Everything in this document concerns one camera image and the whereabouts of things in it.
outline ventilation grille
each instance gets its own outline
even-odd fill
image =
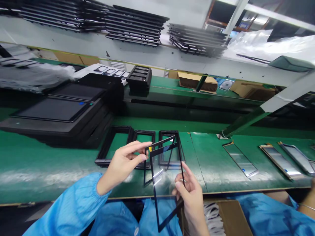
[[[168,78],[168,74],[169,74],[169,70],[168,68],[166,68],[167,70],[164,71],[164,77]]]
[[[114,67],[116,69],[120,69],[120,70],[126,70],[125,69],[125,63],[121,63],[121,62],[110,62],[111,67]]]

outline bracelet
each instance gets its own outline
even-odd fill
[[[300,205],[300,206],[305,206],[305,207],[308,207],[308,208],[310,208],[310,209],[312,209],[312,210],[314,210],[314,211],[315,211],[315,209],[314,209],[314,208],[312,208],[312,207],[310,207],[310,206],[307,206],[307,205],[305,205],[305,204],[300,203],[299,205]]]

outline brown cardboard box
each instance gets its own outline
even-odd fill
[[[61,62],[69,62],[73,64],[79,64],[83,65],[83,62],[80,58],[80,56],[77,55],[71,55],[63,52],[54,52],[55,56],[58,58]]]
[[[240,80],[236,80],[230,90],[242,98],[258,101],[267,101],[276,94],[275,89],[265,88],[263,84]]]
[[[180,86],[190,89],[196,89],[198,82],[201,79],[201,76],[178,72],[178,78]],[[217,81],[213,77],[208,76],[201,87],[201,91],[216,94],[217,88]]]
[[[80,58],[81,58],[83,64],[84,64],[84,65],[87,65],[87,66],[100,63],[100,62],[99,62],[99,59],[96,58],[96,57],[94,58],[94,57],[91,57],[91,56],[88,56],[88,57],[81,56]]]
[[[224,232],[227,236],[253,236],[252,231],[247,223],[244,212],[237,200],[231,199],[206,199],[204,202],[216,202],[219,206],[219,214],[223,221]],[[181,210],[179,225],[183,235],[191,235],[189,232],[184,210]]]

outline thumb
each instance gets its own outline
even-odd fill
[[[145,160],[147,160],[147,156],[140,154],[130,161],[130,167],[134,169],[138,164],[144,162]]]
[[[182,182],[177,181],[175,183],[175,186],[177,188],[177,191],[181,194],[181,196],[183,197],[184,201],[188,199],[189,197],[189,192],[187,191],[187,189],[185,188],[185,186],[183,185]]]

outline worker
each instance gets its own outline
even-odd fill
[[[134,141],[119,148],[105,174],[90,174],[65,190],[49,210],[24,233],[34,235],[80,235],[95,220],[89,235],[158,235],[156,209],[152,200],[145,199],[139,223],[123,202],[106,203],[112,189],[128,177],[133,169],[148,159],[145,147],[152,142]],[[175,179],[175,196],[184,200],[185,216],[191,235],[209,236],[203,214],[202,189],[194,174],[186,170],[185,186],[181,175]],[[175,208],[175,200],[166,200],[159,208],[159,216],[167,216]],[[178,217],[160,232],[160,235],[182,235]]]
[[[124,180],[129,181],[133,169],[147,160],[144,148],[151,144],[134,141],[119,148],[105,174],[90,174],[69,187],[24,236],[80,235],[93,220],[89,235],[158,235],[156,209],[151,199],[143,200],[139,223],[123,202],[105,204],[112,189]],[[184,162],[182,166],[185,169],[185,186],[180,173],[175,178],[172,194],[177,199],[182,196],[184,200],[190,235],[209,236],[201,186]],[[290,204],[286,205],[263,193],[237,194],[230,198],[240,202],[254,235],[315,235],[314,180],[309,195],[300,206],[290,197]],[[158,202],[163,206],[159,207],[159,217],[165,219],[175,208],[175,200],[161,201],[164,202]],[[160,235],[182,235],[177,216]]]

